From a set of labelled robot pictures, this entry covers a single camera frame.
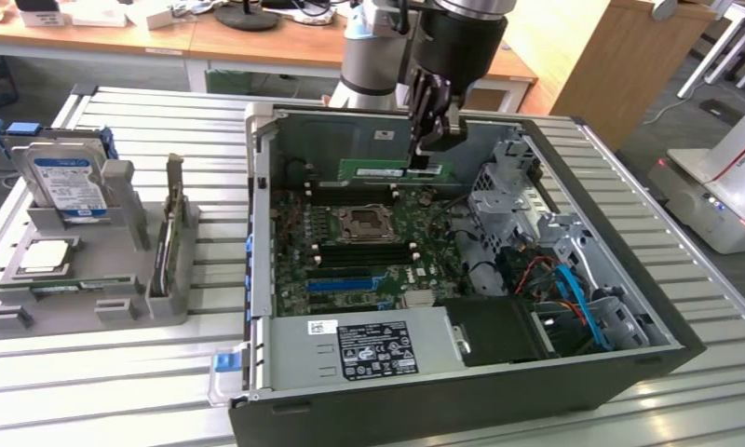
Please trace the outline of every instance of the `cpu socket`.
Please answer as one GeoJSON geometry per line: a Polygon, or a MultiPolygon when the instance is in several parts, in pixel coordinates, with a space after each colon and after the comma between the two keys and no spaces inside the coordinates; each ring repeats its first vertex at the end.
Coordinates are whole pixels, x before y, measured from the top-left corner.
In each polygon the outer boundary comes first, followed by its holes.
{"type": "Polygon", "coordinates": [[[342,208],[335,217],[341,238],[346,242],[387,242],[394,240],[390,211],[379,205],[342,208]]]}

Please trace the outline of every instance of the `warning label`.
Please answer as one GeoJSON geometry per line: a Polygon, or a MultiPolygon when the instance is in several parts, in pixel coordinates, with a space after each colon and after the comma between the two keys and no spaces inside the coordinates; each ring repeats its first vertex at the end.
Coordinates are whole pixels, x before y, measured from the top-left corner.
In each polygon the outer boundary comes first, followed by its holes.
{"type": "Polygon", "coordinates": [[[365,380],[419,372],[405,321],[339,326],[335,337],[345,379],[365,380]]]}

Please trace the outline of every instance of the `white box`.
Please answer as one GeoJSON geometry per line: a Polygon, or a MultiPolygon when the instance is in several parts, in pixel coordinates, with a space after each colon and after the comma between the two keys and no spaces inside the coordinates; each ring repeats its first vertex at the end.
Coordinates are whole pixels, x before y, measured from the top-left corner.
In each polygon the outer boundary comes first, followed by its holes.
{"type": "Polygon", "coordinates": [[[79,0],[67,6],[66,12],[71,15],[71,24],[75,26],[126,26],[126,5],[117,0],[79,0]]]}
{"type": "Polygon", "coordinates": [[[169,4],[157,1],[134,3],[126,7],[126,17],[135,26],[153,30],[173,23],[169,4]]]}
{"type": "Polygon", "coordinates": [[[59,11],[18,11],[24,26],[65,26],[63,14],[59,11]]]}

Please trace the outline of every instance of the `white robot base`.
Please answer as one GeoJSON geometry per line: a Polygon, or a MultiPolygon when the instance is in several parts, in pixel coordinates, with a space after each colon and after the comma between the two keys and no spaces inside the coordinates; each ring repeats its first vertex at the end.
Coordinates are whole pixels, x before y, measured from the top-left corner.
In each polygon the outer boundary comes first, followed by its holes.
{"type": "Polygon", "coordinates": [[[647,173],[647,178],[666,198],[665,208],[689,226],[709,246],[722,254],[745,251],[745,219],[715,192],[697,180],[690,167],[709,154],[709,149],[671,149],[647,173]]]}

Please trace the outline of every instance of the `blue pcie slot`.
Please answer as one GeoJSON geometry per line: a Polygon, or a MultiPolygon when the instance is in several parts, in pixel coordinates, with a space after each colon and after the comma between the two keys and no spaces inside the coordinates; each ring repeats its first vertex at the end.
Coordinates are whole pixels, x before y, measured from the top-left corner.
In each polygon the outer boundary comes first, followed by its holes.
{"type": "Polygon", "coordinates": [[[373,291],[377,281],[373,278],[309,281],[307,291],[373,291]]]}

